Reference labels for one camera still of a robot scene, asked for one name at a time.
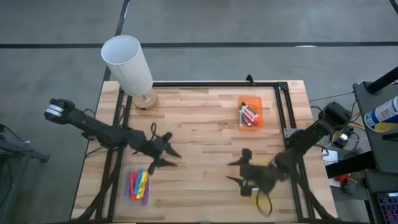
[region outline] yellow marker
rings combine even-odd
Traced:
[[[141,199],[144,196],[147,179],[148,179],[148,171],[145,170],[142,173],[142,178],[141,178],[141,181],[139,182],[139,189],[138,189],[138,194],[136,195],[136,198]]]

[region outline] pink marker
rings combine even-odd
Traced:
[[[252,116],[253,118],[258,118],[259,116],[255,113],[253,113],[250,109],[249,106],[242,106],[242,109],[244,109],[246,112],[248,112],[250,114],[250,116]]]
[[[251,126],[251,123],[250,123],[250,120],[247,118],[247,117],[245,117],[245,116],[243,116],[243,121],[244,121],[244,123],[247,125],[247,126]]]
[[[255,119],[253,119],[252,116],[250,116],[250,114],[246,111],[243,110],[243,114],[245,115],[245,117],[247,117],[248,120],[250,120],[250,122],[252,122],[254,125],[258,124],[258,121],[256,121]]]

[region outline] lamp base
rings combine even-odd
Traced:
[[[145,95],[132,97],[132,103],[140,110],[149,110],[156,105],[156,102],[157,94],[153,88]]]

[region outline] white lampshade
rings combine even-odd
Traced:
[[[101,56],[128,95],[150,91],[154,80],[137,39],[128,35],[113,37],[103,45]]]

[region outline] red object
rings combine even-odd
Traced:
[[[138,170],[134,171],[134,173],[130,174],[130,195],[131,195],[131,200],[135,201],[136,196],[134,195],[134,183],[136,181],[138,175]]]
[[[341,175],[339,177],[335,177],[335,181],[338,181],[338,182],[342,183],[344,180],[346,180],[348,178],[349,178],[349,175],[348,174],[344,174],[344,175]]]

